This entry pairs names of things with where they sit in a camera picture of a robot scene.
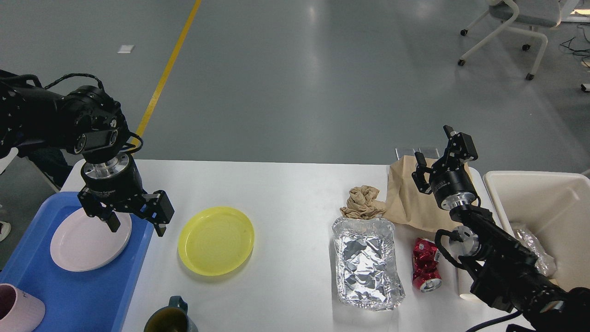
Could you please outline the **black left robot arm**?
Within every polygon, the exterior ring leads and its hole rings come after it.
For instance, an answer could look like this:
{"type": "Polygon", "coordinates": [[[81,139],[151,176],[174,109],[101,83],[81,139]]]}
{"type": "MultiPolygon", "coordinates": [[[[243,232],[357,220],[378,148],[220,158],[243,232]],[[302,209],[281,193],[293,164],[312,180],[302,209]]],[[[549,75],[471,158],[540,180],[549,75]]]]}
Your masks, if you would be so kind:
{"type": "Polygon", "coordinates": [[[129,130],[120,103],[105,92],[102,81],[66,96],[51,92],[72,77],[66,74],[43,86],[36,75],[1,71],[1,157],[13,148],[25,154],[44,147],[81,155],[85,186],[77,197],[87,216],[116,232],[116,212],[131,213],[152,223],[162,237],[174,208],[165,191],[150,194],[143,188],[133,158],[142,138],[129,130]]]}

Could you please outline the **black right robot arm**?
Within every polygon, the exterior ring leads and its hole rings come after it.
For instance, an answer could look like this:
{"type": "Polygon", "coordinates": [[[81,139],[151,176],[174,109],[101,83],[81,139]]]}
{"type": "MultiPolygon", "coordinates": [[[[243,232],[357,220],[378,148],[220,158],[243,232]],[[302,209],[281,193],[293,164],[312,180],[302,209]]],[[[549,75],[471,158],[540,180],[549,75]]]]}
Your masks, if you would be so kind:
{"type": "Polygon", "coordinates": [[[460,225],[440,229],[435,244],[453,266],[467,271],[470,292],[491,308],[507,314],[472,326],[477,332],[523,316],[533,332],[587,332],[590,327],[589,290],[563,290],[535,266],[537,255],[496,225],[490,210],[474,205],[480,197],[465,166],[478,159],[472,137],[445,125],[448,144],[442,157],[428,166],[416,152],[412,173],[419,192],[432,194],[437,206],[460,225]]]}

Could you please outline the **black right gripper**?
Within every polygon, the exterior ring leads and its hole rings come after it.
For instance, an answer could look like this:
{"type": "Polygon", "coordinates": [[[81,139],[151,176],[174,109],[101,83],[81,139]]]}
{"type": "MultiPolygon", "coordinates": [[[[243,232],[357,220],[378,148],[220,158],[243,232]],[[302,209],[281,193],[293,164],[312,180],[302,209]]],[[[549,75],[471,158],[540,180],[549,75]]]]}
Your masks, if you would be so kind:
{"type": "Polygon", "coordinates": [[[472,137],[455,131],[451,126],[443,126],[448,144],[440,159],[434,162],[435,173],[428,167],[423,153],[415,152],[417,161],[412,179],[422,194],[434,194],[437,206],[442,210],[452,210],[457,206],[470,205],[478,198],[474,185],[466,170],[460,170],[471,160],[478,160],[478,152],[472,137]],[[430,183],[425,174],[430,175],[430,183]]]}

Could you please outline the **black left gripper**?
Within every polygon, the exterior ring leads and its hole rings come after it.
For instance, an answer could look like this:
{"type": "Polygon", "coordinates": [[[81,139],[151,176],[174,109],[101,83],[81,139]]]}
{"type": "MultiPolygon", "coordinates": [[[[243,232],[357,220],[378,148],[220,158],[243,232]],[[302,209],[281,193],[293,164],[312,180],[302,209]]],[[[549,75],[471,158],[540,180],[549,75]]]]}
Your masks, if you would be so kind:
{"type": "Polygon", "coordinates": [[[78,198],[87,216],[98,217],[116,233],[121,223],[114,210],[133,213],[149,220],[158,237],[164,236],[175,208],[166,191],[148,194],[144,190],[131,154],[119,153],[102,164],[85,162],[81,176],[86,185],[78,198]]]}

